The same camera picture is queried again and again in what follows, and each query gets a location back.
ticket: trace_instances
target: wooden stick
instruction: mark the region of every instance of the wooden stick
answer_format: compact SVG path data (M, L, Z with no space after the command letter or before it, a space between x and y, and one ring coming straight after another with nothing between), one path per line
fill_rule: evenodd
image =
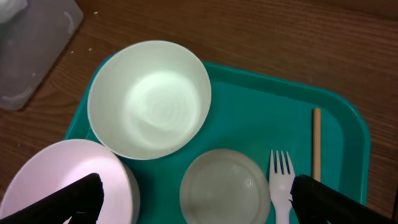
M313 111L313 164L312 177L321 181L321 109L315 108Z

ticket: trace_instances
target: plastic tray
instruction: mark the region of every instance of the plastic tray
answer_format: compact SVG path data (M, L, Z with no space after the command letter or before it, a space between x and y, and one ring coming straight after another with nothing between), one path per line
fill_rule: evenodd
M185 223L179 202L182 177L196 157L212 149L242 152L259 164L267 179L270 150L288 151L295 173L311 175L315 107L322 109L322 182L366 204L371 141L353 105L320 88L203 63L211 80L212 102L199 133L179 151L160 159L120 158L133 171L141 191L138 224ZM90 85L65 139L98 142L87 118ZM298 223L294 212L290 220ZM273 207L266 223L275 223Z

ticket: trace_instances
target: white bowl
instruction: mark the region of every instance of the white bowl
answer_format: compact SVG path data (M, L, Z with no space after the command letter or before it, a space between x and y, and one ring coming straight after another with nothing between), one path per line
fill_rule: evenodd
M114 153L156 159L196 135L210 102L199 58L181 45L152 40L123 49L102 66L88 96L88 119Z
M136 223L140 197L134 175L105 147L82 139L55 143L27 161L4 195L0 219L92 172L99 174L104 189L97 224Z

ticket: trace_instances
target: wooden table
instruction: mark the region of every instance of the wooden table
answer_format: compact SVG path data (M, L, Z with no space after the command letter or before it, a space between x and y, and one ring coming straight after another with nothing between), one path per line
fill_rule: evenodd
M163 39L202 60L320 86L350 100L372 135L368 207L391 216L398 186L398 22L309 0L78 5L85 19L37 93L21 111L0 110L0 199L30 157L63 138L106 56Z

